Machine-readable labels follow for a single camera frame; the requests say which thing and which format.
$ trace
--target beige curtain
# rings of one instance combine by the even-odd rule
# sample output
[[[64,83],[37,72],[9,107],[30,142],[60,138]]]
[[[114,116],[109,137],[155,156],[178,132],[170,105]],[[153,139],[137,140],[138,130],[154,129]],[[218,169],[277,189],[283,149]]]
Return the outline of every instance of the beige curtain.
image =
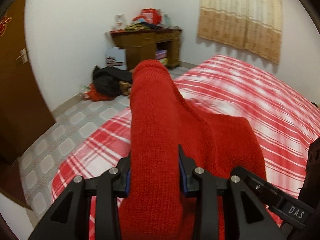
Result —
[[[198,36],[279,63],[281,0],[201,0]]]

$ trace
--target red and white checkered blanket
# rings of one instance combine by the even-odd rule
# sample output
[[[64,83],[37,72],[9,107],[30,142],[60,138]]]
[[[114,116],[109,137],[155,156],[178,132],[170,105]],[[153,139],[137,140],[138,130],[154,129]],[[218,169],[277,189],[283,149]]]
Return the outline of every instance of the red and white checkered blanket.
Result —
[[[203,62],[174,82],[185,99],[213,113],[247,118],[262,149],[267,180],[298,197],[305,178],[308,147],[320,136],[319,109],[273,75],[222,55]],[[131,111],[127,108],[74,150],[53,180],[52,200],[74,176],[99,176],[127,156],[130,125]],[[95,199],[90,240],[94,239],[94,203]]]

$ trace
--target red knitted sweater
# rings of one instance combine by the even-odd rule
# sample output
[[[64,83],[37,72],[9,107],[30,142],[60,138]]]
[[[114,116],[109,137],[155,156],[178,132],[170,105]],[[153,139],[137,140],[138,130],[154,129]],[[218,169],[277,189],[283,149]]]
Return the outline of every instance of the red knitted sweater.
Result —
[[[130,195],[119,209],[123,240],[192,238],[196,202],[180,194],[178,144],[215,176],[229,178],[234,167],[243,166],[266,178],[249,122],[186,102],[158,61],[146,60],[135,68],[130,105]],[[221,199],[218,203],[222,240]]]

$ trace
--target wooden desk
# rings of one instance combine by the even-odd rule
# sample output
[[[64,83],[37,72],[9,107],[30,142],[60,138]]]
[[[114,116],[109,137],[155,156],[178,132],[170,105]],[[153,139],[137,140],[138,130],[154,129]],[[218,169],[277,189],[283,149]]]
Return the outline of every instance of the wooden desk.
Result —
[[[128,70],[145,59],[155,59],[157,49],[168,51],[168,68],[180,64],[180,34],[182,30],[158,29],[135,32],[110,32],[116,46],[126,50]]]

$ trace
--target black bag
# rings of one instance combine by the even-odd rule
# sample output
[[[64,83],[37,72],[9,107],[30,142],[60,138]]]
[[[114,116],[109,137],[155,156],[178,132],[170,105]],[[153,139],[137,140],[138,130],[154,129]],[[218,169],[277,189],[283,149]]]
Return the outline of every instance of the black bag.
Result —
[[[97,92],[113,98],[122,95],[119,81],[132,84],[132,74],[127,70],[114,67],[99,68],[99,66],[95,66],[92,72],[92,81]]]

